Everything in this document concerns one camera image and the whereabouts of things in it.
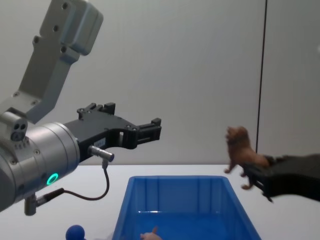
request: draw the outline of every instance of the green indicator light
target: green indicator light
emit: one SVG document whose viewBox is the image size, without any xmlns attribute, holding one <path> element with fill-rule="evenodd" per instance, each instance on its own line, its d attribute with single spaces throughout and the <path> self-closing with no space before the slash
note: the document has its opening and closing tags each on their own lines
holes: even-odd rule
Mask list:
<svg viewBox="0 0 320 240">
<path fill-rule="evenodd" d="M 48 178 L 48 180 L 46 181 L 46 184 L 47 184 L 47 185 L 53 184 L 55 181 L 57 181 L 58 177 L 59 177 L 58 173 L 52 174 L 52 175 Z"/>
</svg>

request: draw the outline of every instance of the gray robot arm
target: gray robot arm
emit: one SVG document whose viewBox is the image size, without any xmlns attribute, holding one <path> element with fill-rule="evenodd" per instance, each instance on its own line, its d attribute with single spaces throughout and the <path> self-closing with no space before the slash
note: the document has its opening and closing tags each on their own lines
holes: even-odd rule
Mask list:
<svg viewBox="0 0 320 240">
<path fill-rule="evenodd" d="M 21 85 L 0 104 L 0 212 L 25 199 L 25 214 L 33 215 L 44 203 L 35 192 L 81 161 L 93 155 L 111 161 L 108 147 L 134 149 L 159 139 L 160 119 L 131 124 L 114 116 L 114 103 L 80 108 L 78 120 L 67 124 L 28 128 L 55 107 L 70 66 L 90 53 L 102 22 L 87 1 L 51 0 Z"/>
</svg>

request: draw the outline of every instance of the cable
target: cable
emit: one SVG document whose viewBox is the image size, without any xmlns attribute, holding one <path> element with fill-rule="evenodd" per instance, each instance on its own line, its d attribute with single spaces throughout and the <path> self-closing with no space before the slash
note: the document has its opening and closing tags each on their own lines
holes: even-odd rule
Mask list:
<svg viewBox="0 0 320 240">
<path fill-rule="evenodd" d="M 265 0 L 265 6 L 264 6 L 264 24 L 263 24 L 263 38 L 262 38 L 261 71 L 260 71 L 260 86 L 259 86 L 259 101 L 258 101 L 258 119 L 257 119 L 257 124 L 256 124 L 256 140 L 255 140 L 255 152 L 256 152 L 256 153 L 258 152 L 258 146 L 259 146 L 258 143 L 259 143 L 261 97 L 262 97 L 262 78 L 263 78 L 263 73 L 264 73 L 264 60 L 265 60 L 267 10 L 268 10 L 268 0 Z"/>
<path fill-rule="evenodd" d="M 110 182 L 109 182 L 109 176 L 107 173 L 107 169 L 104 168 L 103 172 L 104 172 L 105 179 L 106 179 L 106 189 L 105 189 L 105 192 L 101 196 L 99 196 L 99 197 L 86 197 L 86 196 L 82 196 L 80 194 L 77 194 L 75 192 L 68 191 L 68 190 L 64 190 L 63 193 L 64 194 L 71 194 L 75 197 L 78 197 L 78 198 L 84 199 L 84 200 L 88 200 L 88 201 L 97 201 L 97 200 L 103 199 L 107 195 L 107 193 L 109 192 L 109 188 L 110 188 Z"/>
<path fill-rule="evenodd" d="M 101 196 L 99 196 L 99 197 L 86 197 L 86 196 L 82 196 L 80 194 L 77 194 L 73 191 L 68 191 L 68 190 L 65 190 L 64 188 L 59 188 L 55 191 L 52 191 L 52 192 L 45 194 L 42 197 L 38 198 L 36 200 L 36 206 L 40 207 L 41 205 L 46 204 L 47 202 L 51 201 L 52 199 L 55 199 L 56 197 L 60 196 L 61 194 L 70 194 L 70 195 L 73 195 L 77 198 L 84 199 L 87 201 L 97 201 L 97 200 L 103 199 L 108 194 L 109 188 L 110 188 L 110 181 L 109 181 L 109 176 L 107 173 L 107 167 L 108 167 L 108 160 L 103 159 L 102 168 L 103 168 L 103 172 L 104 172 L 105 180 L 106 180 L 106 189 Z"/>
</svg>

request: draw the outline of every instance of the toy figure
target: toy figure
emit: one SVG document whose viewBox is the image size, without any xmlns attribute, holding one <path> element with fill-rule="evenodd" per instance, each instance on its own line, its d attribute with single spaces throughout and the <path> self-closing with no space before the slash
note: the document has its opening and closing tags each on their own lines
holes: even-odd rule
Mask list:
<svg viewBox="0 0 320 240">
<path fill-rule="evenodd" d="M 152 232 L 146 232 L 145 234 L 140 234 L 142 240 L 162 240 L 157 233 L 158 227 L 154 227 Z"/>
<path fill-rule="evenodd" d="M 227 134 L 225 136 L 228 153 L 230 157 L 229 168 L 224 170 L 226 174 L 231 173 L 236 165 L 243 167 L 245 163 L 253 163 L 263 168 L 270 166 L 265 156 L 257 154 L 251 147 L 249 134 L 246 128 L 243 126 L 239 127 L 228 127 Z M 243 189 L 248 190 L 252 188 L 252 184 L 241 186 Z"/>
</svg>

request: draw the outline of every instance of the blue container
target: blue container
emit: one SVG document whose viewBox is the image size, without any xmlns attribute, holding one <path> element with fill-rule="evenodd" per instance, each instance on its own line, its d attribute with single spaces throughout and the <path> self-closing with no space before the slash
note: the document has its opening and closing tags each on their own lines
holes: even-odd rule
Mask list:
<svg viewBox="0 0 320 240">
<path fill-rule="evenodd" d="M 139 240 L 151 232 L 163 240 L 260 240 L 222 176 L 130 178 L 113 240 Z"/>
</svg>

